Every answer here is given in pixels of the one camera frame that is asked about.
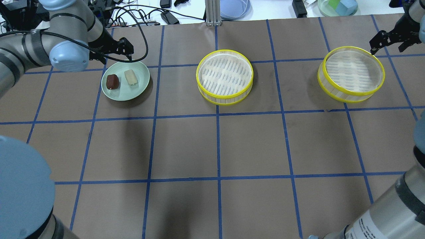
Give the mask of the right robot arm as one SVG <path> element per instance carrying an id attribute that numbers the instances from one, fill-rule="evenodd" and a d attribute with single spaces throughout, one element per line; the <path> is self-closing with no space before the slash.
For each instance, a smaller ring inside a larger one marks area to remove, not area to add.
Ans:
<path id="1" fill-rule="evenodd" d="M 400 43 L 403 52 L 424 42 L 424 1 L 391 1 L 404 15 L 390 32 L 379 31 L 369 42 L 370 51 L 343 46 L 331 50 L 317 72 L 322 90 L 344 103 L 367 100 L 383 85 L 384 68 L 375 54 Z M 424 238 L 424 114 L 413 130 L 416 164 L 406 171 L 361 216 L 326 239 L 423 239 Z"/>

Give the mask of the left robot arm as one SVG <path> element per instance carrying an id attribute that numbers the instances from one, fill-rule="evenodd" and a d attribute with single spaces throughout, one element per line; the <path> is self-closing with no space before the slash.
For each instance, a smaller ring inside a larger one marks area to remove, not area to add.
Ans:
<path id="1" fill-rule="evenodd" d="M 132 62 L 133 45 L 115 40 L 83 0 L 41 0 L 49 29 L 1 34 L 1 95 L 27 70 L 52 66 L 80 72 L 109 54 Z M 76 239 L 53 213 L 55 183 L 41 154 L 27 143 L 1 136 L 1 238 Z"/>

